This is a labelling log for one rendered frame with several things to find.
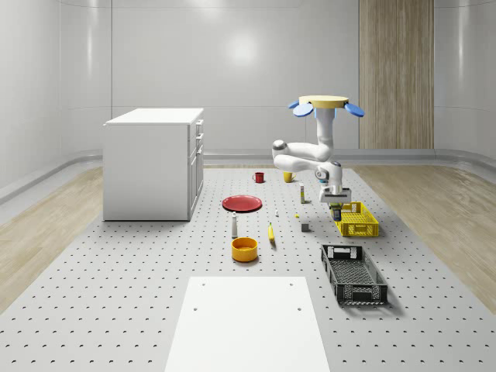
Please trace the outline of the white board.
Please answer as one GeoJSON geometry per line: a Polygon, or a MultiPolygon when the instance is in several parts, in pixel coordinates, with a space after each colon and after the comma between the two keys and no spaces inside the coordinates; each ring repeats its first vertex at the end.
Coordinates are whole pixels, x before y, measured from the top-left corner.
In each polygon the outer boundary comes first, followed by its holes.
{"type": "Polygon", "coordinates": [[[329,372],[304,277],[191,277],[165,372],[329,372]]]}

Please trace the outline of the dark grey basket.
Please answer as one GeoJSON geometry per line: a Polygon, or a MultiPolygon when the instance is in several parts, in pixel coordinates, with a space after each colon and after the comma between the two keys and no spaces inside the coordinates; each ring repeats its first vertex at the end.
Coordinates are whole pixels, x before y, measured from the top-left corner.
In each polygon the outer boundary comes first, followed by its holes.
{"type": "Polygon", "coordinates": [[[361,246],[321,245],[321,260],[336,300],[348,305],[388,302],[388,286],[361,246]]]}

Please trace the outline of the white cabinet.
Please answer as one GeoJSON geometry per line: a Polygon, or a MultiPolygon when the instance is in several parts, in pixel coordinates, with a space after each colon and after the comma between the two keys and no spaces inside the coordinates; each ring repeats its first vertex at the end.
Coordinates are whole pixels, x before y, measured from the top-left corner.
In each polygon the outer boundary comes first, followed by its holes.
{"type": "Polygon", "coordinates": [[[188,221],[203,186],[203,108],[137,108],[103,126],[103,218],[188,221]]]}

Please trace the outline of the yellow basket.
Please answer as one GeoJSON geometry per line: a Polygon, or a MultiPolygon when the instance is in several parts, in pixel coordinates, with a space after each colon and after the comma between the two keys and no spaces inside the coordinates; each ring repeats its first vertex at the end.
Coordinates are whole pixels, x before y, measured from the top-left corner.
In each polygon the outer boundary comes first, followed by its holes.
{"type": "Polygon", "coordinates": [[[379,222],[360,201],[343,204],[341,220],[335,221],[335,224],[343,236],[378,236],[379,234],[379,222]]]}

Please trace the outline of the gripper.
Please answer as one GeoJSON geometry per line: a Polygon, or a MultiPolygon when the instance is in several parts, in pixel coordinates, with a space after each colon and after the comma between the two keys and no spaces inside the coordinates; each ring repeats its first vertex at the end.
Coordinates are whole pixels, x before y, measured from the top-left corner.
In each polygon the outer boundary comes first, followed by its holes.
{"type": "Polygon", "coordinates": [[[331,208],[341,209],[344,204],[351,202],[351,190],[344,188],[339,194],[333,194],[330,186],[322,185],[319,192],[320,202],[331,205],[331,208]]]}

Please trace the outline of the red plate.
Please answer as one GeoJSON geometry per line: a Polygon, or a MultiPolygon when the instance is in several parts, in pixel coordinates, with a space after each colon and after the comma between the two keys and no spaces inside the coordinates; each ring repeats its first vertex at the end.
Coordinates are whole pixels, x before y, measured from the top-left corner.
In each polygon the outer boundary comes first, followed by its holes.
{"type": "Polygon", "coordinates": [[[232,212],[254,212],[262,205],[262,201],[252,195],[233,195],[222,201],[222,207],[232,212]]]}

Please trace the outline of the yellow bowl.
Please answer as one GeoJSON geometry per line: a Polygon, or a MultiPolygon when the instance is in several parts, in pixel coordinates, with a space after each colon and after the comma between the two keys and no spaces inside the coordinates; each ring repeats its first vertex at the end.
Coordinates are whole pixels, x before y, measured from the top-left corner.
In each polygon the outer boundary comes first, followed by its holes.
{"type": "Polygon", "coordinates": [[[258,257],[257,241],[250,237],[238,237],[232,241],[232,258],[239,262],[250,262],[258,257]]]}

